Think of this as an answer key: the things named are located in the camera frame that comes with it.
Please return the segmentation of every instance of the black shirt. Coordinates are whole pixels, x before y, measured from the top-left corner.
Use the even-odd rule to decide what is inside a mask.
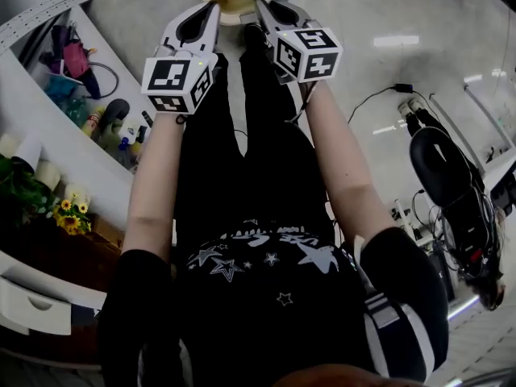
[[[149,252],[120,258],[99,325],[108,387],[136,385],[139,362],[144,385],[182,385],[179,339],[196,386],[272,385],[318,364],[375,371],[366,292],[346,252],[302,227],[250,220],[183,255],[173,283],[169,266]],[[370,241],[361,266],[377,290],[417,313],[439,367],[447,301],[426,254],[392,228]]]

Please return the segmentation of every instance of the black arm sleeve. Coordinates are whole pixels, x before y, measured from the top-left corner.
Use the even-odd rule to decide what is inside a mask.
[[[150,252],[125,252],[98,323],[98,354],[107,387],[137,386],[140,352],[143,386],[182,385],[172,308],[170,267]]]
[[[448,306],[443,283],[427,254],[403,230],[390,228],[367,244],[360,266],[378,291],[414,309],[427,329],[438,368],[447,356]]]

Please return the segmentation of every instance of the star print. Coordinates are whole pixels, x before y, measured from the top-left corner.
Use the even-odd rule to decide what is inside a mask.
[[[210,274],[218,274],[221,273],[224,275],[224,278],[227,279],[228,282],[233,280],[233,275],[235,273],[243,273],[244,270],[235,265],[235,260],[220,260],[219,258],[213,258],[213,261],[217,264],[215,268],[211,270]]]
[[[277,254],[276,253],[273,253],[273,254],[269,254],[267,252],[267,256],[265,257],[265,260],[264,262],[268,262],[268,264],[272,267],[274,265],[275,262],[279,262],[280,259],[277,257]]]
[[[208,258],[211,256],[217,256],[222,255],[220,252],[215,251],[216,247],[210,247],[208,249],[202,249],[199,251],[199,255],[197,255],[195,258],[193,258],[188,264],[192,264],[196,260],[199,260],[199,267],[202,267],[202,265],[206,262]]]
[[[290,299],[291,293],[280,293],[280,296],[276,298],[283,306],[287,304],[293,304],[293,301]]]
[[[335,264],[337,271],[339,271],[337,259],[332,255],[332,247],[315,249],[303,243],[298,243],[298,247],[306,254],[306,256],[298,262],[299,265],[309,264],[311,262],[321,270],[321,273],[328,274],[330,272],[330,265]]]

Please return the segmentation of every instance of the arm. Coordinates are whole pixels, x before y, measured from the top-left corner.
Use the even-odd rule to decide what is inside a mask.
[[[169,261],[183,126],[157,114],[131,190],[122,253],[143,249]]]
[[[325,81],[312,94],[306,116],[331,207],[346,241],[352,243],[360,235],[367,243],[378,232],[395,227],[374,189],[356,137]]]
[[[172,297],[168,261],[182,134],[175,115],[157,114],[135,175],[123,254],[98,324],[98,355],[108,386],[138,385],[143,350],[152,356],[145,362],[144,385],[181,383],[173,307],[165,300]]]
[[[435,368],[448,344],[447,298],[428,256],[396,224],[372,185],[360,146],[326,82],[306,111],[331,206],[346,241],[366,239],[360,265],[378,291],[411,306],[427,330]]]

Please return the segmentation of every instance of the drawer handle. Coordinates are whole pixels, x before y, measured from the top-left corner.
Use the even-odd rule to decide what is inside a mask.
[[[48,304],[48,302],[43,302],[40,300],[35,300],[30,297],[27,297],[27,300],[32,304],[34,308],[40,311],[48,311],[52,308],[52,304]]]

